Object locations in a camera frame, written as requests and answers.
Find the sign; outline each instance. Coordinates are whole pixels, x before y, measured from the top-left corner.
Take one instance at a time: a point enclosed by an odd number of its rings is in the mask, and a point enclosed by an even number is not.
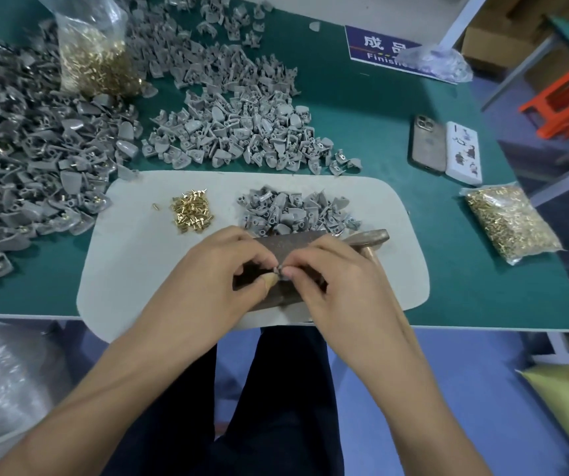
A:
[[[396,56],[407,48],[420,47],[421,44],[397,37],[389,37],[374,31],[362,30],[354,26],[346,26],[346,42],[351,60],[362,61],[373,65],[406,71],[422,77],[439,80],[434,74],[425,70],[409,68],[395,61]]]

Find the smartphone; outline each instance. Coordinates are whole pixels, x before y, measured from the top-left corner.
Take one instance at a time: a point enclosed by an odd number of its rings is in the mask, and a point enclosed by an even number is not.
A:
[[[442,124],[425,115],[417,115],[412,126],[411,145],[410,162],[437,174],[445,173],[446,129]]]

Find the left hand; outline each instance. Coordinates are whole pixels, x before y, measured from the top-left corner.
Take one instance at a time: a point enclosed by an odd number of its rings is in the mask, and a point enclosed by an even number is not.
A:
[[[185,254],[147,303],[128,331],[133,341],[167,362],[177,355],[187,364],[198,359],[278,281],[276,274],[267,273],[234,291],[232,278],[249,261],[265,269],[277,265],[271,251],[239,227],[205,238]]]

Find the dark pants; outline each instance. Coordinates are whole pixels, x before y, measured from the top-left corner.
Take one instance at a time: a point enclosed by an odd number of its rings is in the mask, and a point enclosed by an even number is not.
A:
[[[333,377],[316,328],[263,330],[224,436],[214,441],[216,347],[128,431],[108,475],[343,475]]]

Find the white mat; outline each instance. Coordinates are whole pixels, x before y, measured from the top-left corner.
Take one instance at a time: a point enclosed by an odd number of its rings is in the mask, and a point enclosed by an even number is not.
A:
[[[304,197],[324,189],[330,198],[350,199],[346,209],[364,222],[361,230],[385,228],[390,233],[377,254],[401,307],[407,310],[427,300],[430,279],[423,252],[406,209],[387,183],[352,176],[145,171],[137,181],[119,179],[108,189],[114,205],[98,217],[77,293],[82,320],[98,337],[113,341],[130,327],[189,248],[208,234],[239,223],[243,210],[236,199],[264,184],[302,192]],[[172,197],[205,188],[215,216],[212,225],[201,235],[179,235],[169,210]],[[161,210],[154,210],[153,203]],[[299,303],[250,312],[237,329],[309,320],[306,305]]]

